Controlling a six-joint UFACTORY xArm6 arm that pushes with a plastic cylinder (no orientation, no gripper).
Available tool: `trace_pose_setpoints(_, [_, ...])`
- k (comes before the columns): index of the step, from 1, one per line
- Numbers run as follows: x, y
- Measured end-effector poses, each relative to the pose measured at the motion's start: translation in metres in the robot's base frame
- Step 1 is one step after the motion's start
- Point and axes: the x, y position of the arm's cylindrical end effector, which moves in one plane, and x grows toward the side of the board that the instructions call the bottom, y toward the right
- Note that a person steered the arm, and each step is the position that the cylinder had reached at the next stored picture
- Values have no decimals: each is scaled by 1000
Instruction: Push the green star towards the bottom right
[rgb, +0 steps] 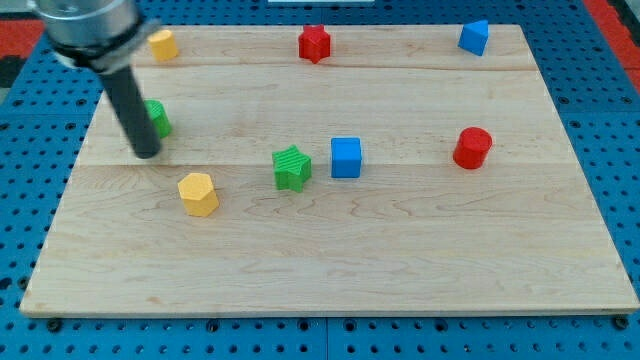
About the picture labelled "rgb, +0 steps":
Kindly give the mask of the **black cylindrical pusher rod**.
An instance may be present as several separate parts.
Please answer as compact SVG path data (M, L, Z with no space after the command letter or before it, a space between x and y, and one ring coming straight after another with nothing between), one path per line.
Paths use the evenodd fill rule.
M99 78L136 157L149 159L157 155L161 150L160 137L131 67L100 74Z

